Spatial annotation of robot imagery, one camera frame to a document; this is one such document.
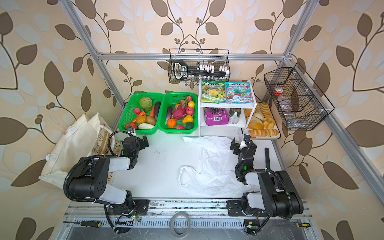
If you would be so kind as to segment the cream canvas tote bag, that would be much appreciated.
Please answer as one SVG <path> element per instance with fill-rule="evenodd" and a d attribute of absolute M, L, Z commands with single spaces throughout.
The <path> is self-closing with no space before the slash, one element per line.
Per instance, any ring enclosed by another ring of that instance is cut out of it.
<path fill-rule="evenodd" d="M 81 158 L 111 154 L 108 139 L 112 133 L 100 114 L 92 118 L 82 115 L 67 128 L 53 151 L 46 156 L 39 180 L 62 189 L 65 177 Z"/>

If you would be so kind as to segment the green white drink can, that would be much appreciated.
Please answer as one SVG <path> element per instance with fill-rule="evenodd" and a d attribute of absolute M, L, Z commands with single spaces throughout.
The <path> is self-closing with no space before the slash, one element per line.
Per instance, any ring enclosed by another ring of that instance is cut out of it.
<path fill-rule="evenodd" d="M 229 110 L 229 124 L 236 125 L 240 120 L 242 110 L 230 108 Z"/>

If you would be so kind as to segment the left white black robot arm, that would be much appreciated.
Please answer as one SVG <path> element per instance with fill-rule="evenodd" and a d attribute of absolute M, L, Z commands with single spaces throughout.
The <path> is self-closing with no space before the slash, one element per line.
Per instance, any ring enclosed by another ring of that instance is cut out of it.
<path fill-rule="evenodd" d="M 107 223 L 117 235 L 126 232 L 122 227 L 122 217 L 133 222 L 138 215 L 147 213 L 150 205 L 150 200 L 134 200 L 131 191 L 108 183 L 110 173 L 132 170 L 138 162 L 140 151 L 149 147 L 148 138 L 137 137 L 134 129 L 130 128 L 124 133 L 127 137 L 122 142 L 120 153 L 113 152 L 111 140 L 116 135 L 113 132 L 108 138 L 110 154 L 80 158 L 69 170 L 63 183 L 64 194 L 69 200 L 103 205 Z"/>

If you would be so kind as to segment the teal red snack bag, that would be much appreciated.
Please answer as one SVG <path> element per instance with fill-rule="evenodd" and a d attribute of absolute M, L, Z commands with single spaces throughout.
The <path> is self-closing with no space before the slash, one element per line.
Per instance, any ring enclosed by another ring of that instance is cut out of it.
<path fill-rule="evenodd" d="M 227 104 L 249 104 L 253 102 L 250 83 L 226 82 L 225 88 Z"/>

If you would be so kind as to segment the purple snack bag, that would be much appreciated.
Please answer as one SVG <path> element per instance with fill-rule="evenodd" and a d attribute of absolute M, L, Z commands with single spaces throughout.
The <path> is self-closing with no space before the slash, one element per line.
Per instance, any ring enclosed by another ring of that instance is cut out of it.
<path fill-rule="evenodd" d="M 224 108 L 204 108 L 205 123 L 207 126 L 227 125 L 229 114 Z"/>

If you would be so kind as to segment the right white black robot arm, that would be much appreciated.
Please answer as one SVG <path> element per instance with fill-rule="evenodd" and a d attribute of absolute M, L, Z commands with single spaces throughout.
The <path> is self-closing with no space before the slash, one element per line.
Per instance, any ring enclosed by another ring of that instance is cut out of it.
<path fill-rule="evenodd" d="M 227 201 L 230 217 L 253 217 L 264 212 L 268 217 L 291 219 L 304 212 L 304 204 L 287 171 L 271 170 L 270 149 L 264 149 L 265 167 L 254 166 L 257 145 L 249 135 L 241 143 L 232 140 L 230 150 L 238 157 L 235 166 L 237 181 L 245 186 L 258 188 L 245 192 L 239 200 Z"/>

